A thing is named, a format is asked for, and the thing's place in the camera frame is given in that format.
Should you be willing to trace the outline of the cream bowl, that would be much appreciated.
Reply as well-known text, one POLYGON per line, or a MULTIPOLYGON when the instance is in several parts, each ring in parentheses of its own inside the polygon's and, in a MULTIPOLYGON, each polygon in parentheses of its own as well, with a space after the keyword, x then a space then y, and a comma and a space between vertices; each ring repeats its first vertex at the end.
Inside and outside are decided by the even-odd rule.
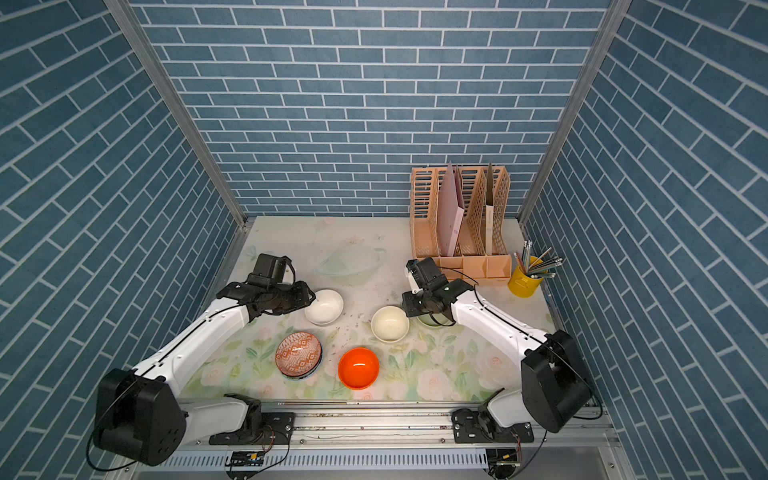
POLYGON ((384 343, 403 340, 409 332, 410 322, 405 312, 396 306, 384 306, 371 319, 371 331, 376 339, 384 343))

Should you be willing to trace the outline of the white bowl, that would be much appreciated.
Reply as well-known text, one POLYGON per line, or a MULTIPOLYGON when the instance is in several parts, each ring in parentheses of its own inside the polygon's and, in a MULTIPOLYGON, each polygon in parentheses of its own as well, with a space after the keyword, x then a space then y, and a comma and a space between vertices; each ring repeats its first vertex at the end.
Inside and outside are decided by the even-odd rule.
POLYGON ((317 326, 325 326, 336 321, 344 309, 343 297, 335 290, 319 290, 315 300, 305 309, 306 319, 317 326))

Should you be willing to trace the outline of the red patterned bowl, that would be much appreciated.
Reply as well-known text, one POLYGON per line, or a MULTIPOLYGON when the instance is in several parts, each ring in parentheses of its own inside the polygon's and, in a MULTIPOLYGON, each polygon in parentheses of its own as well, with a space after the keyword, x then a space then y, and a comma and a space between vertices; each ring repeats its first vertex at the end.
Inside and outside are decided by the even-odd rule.
POLYGON ((310 376, 320 365, 323 347, 312 333, 298 331, 288 335, 278 345, 275 364, 279 372, 291 379, 310 376))

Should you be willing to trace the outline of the light green bowl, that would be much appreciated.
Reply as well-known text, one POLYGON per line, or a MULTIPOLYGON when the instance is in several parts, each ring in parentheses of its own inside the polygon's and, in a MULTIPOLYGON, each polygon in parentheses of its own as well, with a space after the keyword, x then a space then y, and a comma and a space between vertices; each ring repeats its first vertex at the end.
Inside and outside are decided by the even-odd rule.
POLYGON ((455 325, 455 322, 450 320, 442 313, 427 313, 419 315, 417 320, 428 328, 447 328, 455 325))

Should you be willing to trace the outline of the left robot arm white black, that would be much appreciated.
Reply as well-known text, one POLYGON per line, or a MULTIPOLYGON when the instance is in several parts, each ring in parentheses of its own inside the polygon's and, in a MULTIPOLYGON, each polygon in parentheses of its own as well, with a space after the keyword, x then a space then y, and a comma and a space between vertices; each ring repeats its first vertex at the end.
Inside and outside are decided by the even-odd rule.
POLYGON ((227 394, 218 400, 182 399, 205 360, 257 317, 281 316, 316 298, 303 281, 262 288, 232 282, 175 339, 131 369, 113 369, 100 381, 88 448, 148 466, 198 440, 234 445, 264 436, 259 400, 227 394))

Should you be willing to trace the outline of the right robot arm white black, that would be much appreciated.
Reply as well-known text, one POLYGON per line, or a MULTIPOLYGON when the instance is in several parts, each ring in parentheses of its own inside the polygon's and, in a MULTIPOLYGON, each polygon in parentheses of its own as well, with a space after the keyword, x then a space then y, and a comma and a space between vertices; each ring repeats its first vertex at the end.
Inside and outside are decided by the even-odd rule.
POLYGON ((520 386, 498 390, 474 415, 485 438, 507 441, 513 427, 526 423, 558 433, 593 397, 576 342, 565 331, 533 328, 490 304, 466 281, 443 275, 411 278, 402 299, 407 316, 442 314, 513 361, 520 386))

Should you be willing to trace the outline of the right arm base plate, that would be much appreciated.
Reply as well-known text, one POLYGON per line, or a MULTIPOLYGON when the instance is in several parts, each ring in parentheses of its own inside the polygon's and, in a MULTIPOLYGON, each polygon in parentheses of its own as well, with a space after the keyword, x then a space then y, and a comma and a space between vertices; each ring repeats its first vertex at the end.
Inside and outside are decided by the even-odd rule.
POLYGON ((469 443, 533 443, 535 440, 528 422, 502 427, 486 411, 460 408, 451 414, 454 441, 469 443))

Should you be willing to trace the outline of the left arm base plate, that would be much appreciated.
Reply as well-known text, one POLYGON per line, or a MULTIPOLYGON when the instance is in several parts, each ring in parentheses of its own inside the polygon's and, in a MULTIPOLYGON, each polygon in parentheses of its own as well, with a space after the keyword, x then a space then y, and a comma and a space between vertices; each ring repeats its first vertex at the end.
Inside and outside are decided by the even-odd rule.
POLYGON ((288 445, 293 433, 294 412, 253 411, 246 414, 242 426, 233 432, 209 437, 210 445, 288 445))

